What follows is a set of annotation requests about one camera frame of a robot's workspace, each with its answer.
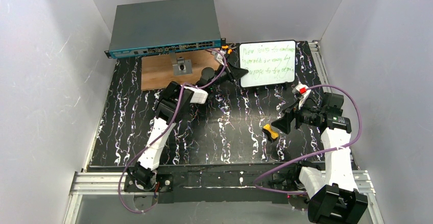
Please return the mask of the yellow whiteboard eraser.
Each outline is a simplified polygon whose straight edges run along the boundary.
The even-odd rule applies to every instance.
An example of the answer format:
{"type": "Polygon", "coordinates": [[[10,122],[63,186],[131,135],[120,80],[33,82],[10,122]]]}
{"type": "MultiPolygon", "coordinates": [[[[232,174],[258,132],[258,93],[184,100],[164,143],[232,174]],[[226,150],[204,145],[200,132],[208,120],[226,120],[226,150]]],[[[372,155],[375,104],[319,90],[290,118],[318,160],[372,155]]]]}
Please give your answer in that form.
{"type": "Polygon", "coordinates": [[[270,124],[266,124],[262,127],[262,132],[266,135],[267,140],[276,141],[279,134],[272,129],[270,124]]]}

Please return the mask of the white dry-erase board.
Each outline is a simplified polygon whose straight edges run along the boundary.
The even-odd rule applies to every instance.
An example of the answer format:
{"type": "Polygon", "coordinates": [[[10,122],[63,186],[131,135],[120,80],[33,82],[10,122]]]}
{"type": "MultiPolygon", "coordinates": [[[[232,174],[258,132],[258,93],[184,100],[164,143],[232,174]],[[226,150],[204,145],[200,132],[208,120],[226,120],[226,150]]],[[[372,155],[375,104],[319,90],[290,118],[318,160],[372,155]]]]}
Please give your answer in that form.
{"type": "Polygon", "coordinates": [[[295,80],[294,40],[242,43],[240,68],[248,73],[240,79],[243,88],[291,83],[295,80]]]}

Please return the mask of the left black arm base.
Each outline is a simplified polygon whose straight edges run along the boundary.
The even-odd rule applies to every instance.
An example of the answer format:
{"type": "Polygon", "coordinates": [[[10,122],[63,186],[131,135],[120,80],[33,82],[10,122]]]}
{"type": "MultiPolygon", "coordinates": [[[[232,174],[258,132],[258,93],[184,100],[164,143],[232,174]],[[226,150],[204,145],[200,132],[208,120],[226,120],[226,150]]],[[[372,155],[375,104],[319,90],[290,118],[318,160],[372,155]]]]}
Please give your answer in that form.
{"type": "Polygon", "coordinates": [[[141,180],[137,176],[128,174],[123,187],[124,192],[171,192],[173,191],[174,176],[152,172],[149,177],[141,180]]]}

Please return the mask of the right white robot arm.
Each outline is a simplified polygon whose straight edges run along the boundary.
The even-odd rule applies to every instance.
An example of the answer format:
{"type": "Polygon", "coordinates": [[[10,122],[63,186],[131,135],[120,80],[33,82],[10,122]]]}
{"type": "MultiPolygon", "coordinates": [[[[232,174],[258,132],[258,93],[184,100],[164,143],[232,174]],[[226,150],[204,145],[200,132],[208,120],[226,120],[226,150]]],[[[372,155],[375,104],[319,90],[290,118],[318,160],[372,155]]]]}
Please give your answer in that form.
{"type": "Polygon", "coordinates": [[[350,119],[343,116],[344,97],[326,92],[321,104],[302,96],[289,106],[282,118],[271,125],[288,134],[291,122],[317,127],[325,153],[325,176],[313,166],[301,166],[299,181],[309,197],[307,214],[313,223],[358,223],[368,206],[367,196],[361,194],[352,172],[350,148],[350,119]]]}

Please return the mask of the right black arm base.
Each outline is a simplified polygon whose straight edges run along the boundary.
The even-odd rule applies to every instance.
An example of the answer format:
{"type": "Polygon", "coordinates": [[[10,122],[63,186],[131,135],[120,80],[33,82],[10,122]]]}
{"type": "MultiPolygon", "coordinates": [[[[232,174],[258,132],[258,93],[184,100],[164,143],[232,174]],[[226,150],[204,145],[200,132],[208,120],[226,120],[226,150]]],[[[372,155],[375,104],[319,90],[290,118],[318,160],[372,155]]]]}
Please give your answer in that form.
{"type": "Polygon", "coordinates": [[[322,177],[322,167],[308,161],[298,162],[294,168],[272,174],[269,184],[274,190],[305,191],[300,195],[289,194],[288,202],[294,210],[317,213],[322,208],[322,197],[313,197],[325,185],[322,177]]]}

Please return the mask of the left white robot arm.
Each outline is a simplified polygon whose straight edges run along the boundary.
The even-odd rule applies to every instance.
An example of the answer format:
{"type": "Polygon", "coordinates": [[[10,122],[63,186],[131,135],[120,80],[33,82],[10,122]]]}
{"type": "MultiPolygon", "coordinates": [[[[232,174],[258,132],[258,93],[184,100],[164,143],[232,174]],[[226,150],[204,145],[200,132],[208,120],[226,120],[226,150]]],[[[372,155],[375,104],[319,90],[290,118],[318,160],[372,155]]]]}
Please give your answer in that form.
{"type": "Polygon", "coordinates": [[[182,113],[186,112],[191,104],[204,104],[213,86],[225,81],[233,83],[249,73],[247,69],[232,65],[228,60],[229,53],[213,49],[211,54],[219,64],[217,70],[206,67],[201,71],[200,79],[196,84],[181,85],[172,81],[161,92],[147,145],[140,155],[134,158],[136,163],[133,166],[129,164],[126,168],[130,184],[144,191],[156,190],[157,168],[162,151],[171,131],[180,122],[182,113]]]}

